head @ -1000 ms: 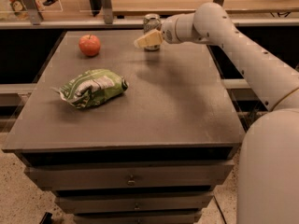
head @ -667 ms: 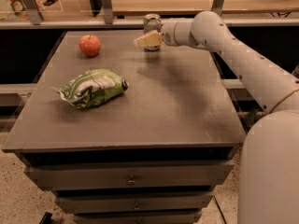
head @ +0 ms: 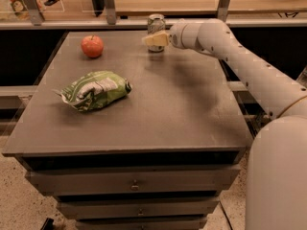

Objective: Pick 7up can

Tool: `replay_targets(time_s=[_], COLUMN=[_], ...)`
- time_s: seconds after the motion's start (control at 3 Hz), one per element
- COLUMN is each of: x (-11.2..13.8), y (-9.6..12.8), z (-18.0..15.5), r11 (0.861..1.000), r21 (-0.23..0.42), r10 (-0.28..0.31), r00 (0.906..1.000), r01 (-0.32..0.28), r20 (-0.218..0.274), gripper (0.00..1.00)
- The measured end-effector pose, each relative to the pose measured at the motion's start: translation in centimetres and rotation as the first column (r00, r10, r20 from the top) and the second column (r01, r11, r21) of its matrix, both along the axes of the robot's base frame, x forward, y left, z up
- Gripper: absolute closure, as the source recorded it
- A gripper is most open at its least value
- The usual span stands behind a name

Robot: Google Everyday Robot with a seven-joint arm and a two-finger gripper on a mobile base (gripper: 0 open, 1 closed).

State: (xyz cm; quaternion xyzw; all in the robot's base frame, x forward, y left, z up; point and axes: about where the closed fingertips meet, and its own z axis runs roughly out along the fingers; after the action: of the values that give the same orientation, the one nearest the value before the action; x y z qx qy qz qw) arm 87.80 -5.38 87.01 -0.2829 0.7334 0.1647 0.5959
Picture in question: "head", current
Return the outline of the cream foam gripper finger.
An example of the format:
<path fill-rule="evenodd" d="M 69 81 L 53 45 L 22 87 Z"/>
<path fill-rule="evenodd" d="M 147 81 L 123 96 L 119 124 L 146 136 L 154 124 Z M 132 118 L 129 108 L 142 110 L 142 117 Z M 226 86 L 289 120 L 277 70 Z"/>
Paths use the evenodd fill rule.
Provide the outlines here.
<path fill-rule="evenodd" d="M 167 46 L 169 44 L 169 34 L 166 31 L 148 34 L 142 38 L 142 42 L 147 46 Z"/>

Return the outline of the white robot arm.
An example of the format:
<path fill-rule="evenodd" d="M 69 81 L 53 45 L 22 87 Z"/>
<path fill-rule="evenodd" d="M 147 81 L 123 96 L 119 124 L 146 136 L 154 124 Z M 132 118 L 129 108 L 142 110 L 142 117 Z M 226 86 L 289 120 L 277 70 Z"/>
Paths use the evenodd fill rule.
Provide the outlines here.
<path fill-rule="evenodd" d="M 142 41 L 191 49 L 227 63 L 271 117 L 248 156 L 246 230 L 307 230 L 306 88 L 245 48 L 219 19 L 181 20 Z"/>

